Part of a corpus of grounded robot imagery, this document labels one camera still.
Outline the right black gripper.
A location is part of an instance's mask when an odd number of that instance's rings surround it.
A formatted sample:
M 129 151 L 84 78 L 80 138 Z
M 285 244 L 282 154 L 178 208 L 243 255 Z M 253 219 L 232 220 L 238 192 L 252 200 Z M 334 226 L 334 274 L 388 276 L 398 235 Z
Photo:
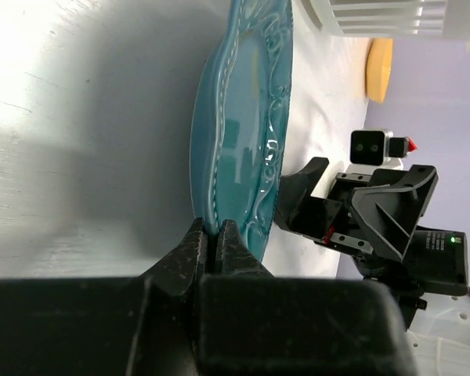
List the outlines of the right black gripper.
M 327 158 L 313 157 L 302 170 L 280 179 L 276 225 L 347 255 L 374 252 L 403 261 L 436 188 L 436 167 L 378 168 L 372 175 L 339 172 L 327 197 L 314 197 L 328 165 Z

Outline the yellow square dish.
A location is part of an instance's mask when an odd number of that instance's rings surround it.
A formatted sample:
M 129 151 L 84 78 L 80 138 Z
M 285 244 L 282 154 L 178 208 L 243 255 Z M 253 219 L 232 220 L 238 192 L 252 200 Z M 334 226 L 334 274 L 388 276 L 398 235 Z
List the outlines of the yellow square dish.
M 383 103 L 392 70 L 393 39 L 374 38 L 367 54 L 365 89 L 369 100 Z

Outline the teal scalloped plate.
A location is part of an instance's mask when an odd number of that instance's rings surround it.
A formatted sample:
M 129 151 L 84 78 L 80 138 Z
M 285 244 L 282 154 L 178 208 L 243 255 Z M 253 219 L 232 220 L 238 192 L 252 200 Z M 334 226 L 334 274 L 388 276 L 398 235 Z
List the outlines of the teal scalloped plate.
M 193 212 L 216 235 L 236 222 L 262 259 L 272 227 L 290 114 L 289 1 L 234 1 L 204 66 L 190 136 Z

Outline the white plastic dish basket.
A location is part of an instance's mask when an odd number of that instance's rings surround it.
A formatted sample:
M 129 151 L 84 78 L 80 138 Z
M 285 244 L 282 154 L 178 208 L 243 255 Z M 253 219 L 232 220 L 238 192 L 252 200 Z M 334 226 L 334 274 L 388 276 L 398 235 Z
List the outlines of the white plastic dish basket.
M 470 0 L 316 0 L 303 5 L 335 36 L 461 41 L 470 52 Z

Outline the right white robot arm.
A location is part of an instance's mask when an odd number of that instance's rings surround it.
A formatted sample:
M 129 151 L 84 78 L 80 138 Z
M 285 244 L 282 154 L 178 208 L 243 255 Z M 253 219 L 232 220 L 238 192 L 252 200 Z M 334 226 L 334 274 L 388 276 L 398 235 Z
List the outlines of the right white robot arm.
M 275 223 L 348 255 L 363 279 L 390 289 L 421 374 L 470 375 L 467 237 L 419 225 L 436 169 L 340 172 L 326 197 L 314 197 L 328 164 L 315 157 L 281 179 Z

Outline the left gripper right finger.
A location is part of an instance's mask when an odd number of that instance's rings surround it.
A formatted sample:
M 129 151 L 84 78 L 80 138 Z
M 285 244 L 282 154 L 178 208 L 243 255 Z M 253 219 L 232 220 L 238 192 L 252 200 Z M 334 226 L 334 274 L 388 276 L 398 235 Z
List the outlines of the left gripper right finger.
M 199 366 L 205 375 L 275 375 L 276 278 L 226 220 L 199 282 Z

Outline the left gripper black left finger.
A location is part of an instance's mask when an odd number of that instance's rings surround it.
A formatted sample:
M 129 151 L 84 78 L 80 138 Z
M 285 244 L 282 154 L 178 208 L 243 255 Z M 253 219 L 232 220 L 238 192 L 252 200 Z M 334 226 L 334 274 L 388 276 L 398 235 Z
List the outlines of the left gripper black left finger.
M 179 244 L 140 276 L 143 300 L 127 375 L 199 375 L 193 350 L 193 301 L 207 250 L 204 221 L 195 219 Z

